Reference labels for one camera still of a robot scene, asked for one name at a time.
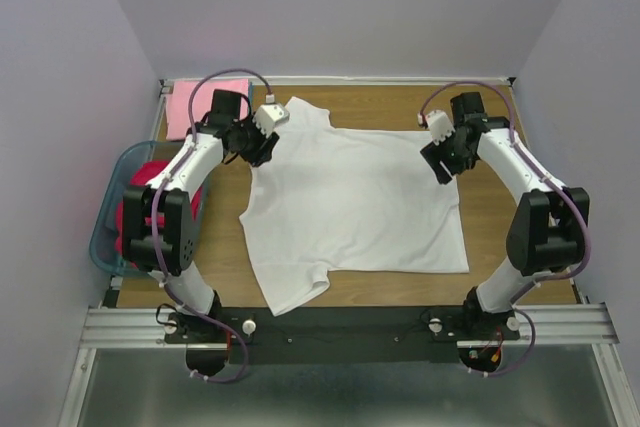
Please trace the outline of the white t-shirt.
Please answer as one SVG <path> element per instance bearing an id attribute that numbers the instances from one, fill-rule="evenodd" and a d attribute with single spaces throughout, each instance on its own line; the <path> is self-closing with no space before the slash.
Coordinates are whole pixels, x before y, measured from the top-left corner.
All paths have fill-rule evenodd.
<path id="1" fill-rule="evenodd" d="M 323 294 L 334 271 L 469 272 L 458 188 L 421 156 L 428 133 L 336 128 L 296 97 L 287 110 L 240 216 L 272 314 Z"/>

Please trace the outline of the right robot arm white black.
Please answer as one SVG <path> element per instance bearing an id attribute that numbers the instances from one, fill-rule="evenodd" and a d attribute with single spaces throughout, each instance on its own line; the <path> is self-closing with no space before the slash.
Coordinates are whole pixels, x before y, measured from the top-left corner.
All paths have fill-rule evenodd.
<path id="1" fill-rule="evenodd" d="M 450 108 L 418 114 L 431 135 L 421 155 L 437 181 L 446 185 L 483 162 L 508 189 L 516 210 L 504 261 L 461 306 L 430 308 L 428 326 L 442 339 L 486 340 L 494 333 L 515 338 L 516 304 L 540 284 L 569 279 L 586 267 L 590 198 L 545 170 L 520 139 L 514 118 L 488 115 L 480 93 L 463 92 Z"/>

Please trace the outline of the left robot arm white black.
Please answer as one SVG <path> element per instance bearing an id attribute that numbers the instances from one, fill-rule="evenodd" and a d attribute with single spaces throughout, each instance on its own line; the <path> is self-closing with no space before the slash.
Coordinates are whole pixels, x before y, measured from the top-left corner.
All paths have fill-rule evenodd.
<path id="1" fill-rule="evenodd" d="M 222 322 L 219 296 L 196 266 L 199 228 L 192 202 L 226 160 L 240 157 L 252 167 L 270 161 L 279 140 L 276 129 L 289 119 L 273 94 L 242 115 L 246 100 L 240 93 L 215 92 L 210 110 L 201 119 L 189 119 L 182 147 L 168 165 L 145 184 L 129 186 L 123 196 L 123 257 L 156 278 L 177 312 L 189 316 L 187 329 L 201 342 L 221 331 L 230 339 L 241 336 Z"/>

